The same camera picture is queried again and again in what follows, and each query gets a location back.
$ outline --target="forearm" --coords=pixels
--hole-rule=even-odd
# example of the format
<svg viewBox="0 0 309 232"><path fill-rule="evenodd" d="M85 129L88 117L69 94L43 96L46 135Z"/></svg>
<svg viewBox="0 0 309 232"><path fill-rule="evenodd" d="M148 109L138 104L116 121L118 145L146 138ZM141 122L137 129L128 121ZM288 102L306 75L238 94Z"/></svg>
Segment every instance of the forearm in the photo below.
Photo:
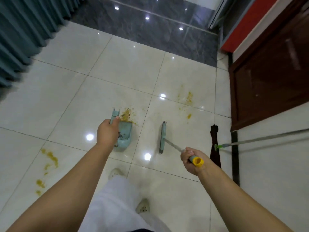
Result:
<svg viewBox="0 0 309 232"><path fill-rule="evenodd" d="M10 227L12 231L77 231L111 149L95 145Z"/></svg>
<svg viewBox="0 0 309 232"><path fill-rule="evenodd" d="M198 176L229 231L292 231L215 164L209 163Z"/></svg>

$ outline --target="red panel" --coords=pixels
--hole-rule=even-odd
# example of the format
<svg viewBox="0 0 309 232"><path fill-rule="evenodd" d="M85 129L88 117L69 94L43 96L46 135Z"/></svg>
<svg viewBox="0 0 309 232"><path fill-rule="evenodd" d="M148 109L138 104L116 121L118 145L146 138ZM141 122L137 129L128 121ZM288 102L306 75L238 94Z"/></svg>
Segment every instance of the red panel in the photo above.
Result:
<svg viewBox="0 0 309 232"><path fill-rule="evenodd" d="M234 52L277 0L255 0L221 49Z"/></svg>

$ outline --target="white wall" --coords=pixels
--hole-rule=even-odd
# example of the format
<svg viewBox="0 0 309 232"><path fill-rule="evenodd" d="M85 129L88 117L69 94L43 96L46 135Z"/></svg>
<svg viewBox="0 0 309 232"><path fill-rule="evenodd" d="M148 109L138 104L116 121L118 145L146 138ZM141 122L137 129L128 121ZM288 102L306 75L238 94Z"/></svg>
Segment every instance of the white wall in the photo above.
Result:
<svg viewBox="0 0 309 232"><path fill-rule="evenodd" d="M186 0L186 1L215 10L218 7L221 0Z"/></svg>
<svg viewBox="0 0 309 232"><path fill-rule="evenodd" d="M260 20L254 27L249 35L243 40L238 48L233 53L233 61L235 62L239 56L258 38L258 36L271 24L274 19L291 3L292 0L277 0L276 3L270 8L267 14Z"/></svg>
<svg viewBox="0 0 309 232"><path fill-rule="evenodd" d="M246 140L309 128L309 103L238 131ZM239 145L240 186L295 232L309 228L309 133Z"/></svg>

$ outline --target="curtain fold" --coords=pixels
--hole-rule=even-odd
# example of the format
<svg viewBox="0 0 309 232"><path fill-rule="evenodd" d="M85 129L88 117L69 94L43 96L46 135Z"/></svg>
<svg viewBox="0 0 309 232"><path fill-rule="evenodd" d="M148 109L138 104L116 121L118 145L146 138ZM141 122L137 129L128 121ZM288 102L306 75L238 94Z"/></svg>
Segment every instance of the curtain fold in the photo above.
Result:
<svg viewBox="0 0 309 232"><path fill-rule="evenodd" d="M0 0L0 88L20 79L18 72L46 46L45 40L64 24L64 17L71 17L80 1Z"/></svg>

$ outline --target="hand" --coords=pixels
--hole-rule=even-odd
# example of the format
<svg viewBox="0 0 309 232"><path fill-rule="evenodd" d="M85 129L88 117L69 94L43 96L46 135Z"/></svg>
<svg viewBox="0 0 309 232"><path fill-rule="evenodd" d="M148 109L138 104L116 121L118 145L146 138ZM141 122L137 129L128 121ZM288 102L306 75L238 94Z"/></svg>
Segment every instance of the hand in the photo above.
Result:
<svg viewBox="0 0 309 232"><path fill-rule="evenodd" d="M194 164L192 164L189 160L189 157L192 155L196 155L197 157L200 157L202 160L204 160L204 164L201 167L196 167ZM190 148L190 147L186 147L186 151L182 152L180 155L180 159L183 162L184 167L186 168L186 170L193 174L193 175L198 175L198 173L204 169L206 169L206 164L209 163L210 158L205 155L203 152Z"/></svg>
<svg viewBox="0 0 309 232"><path fill-rule="evenodd" d="M97 131L97 145L110 148L112 151L119 136L120 117L117 116L112 124L109 122L110 119L106 119L99 125Z"/></svg>

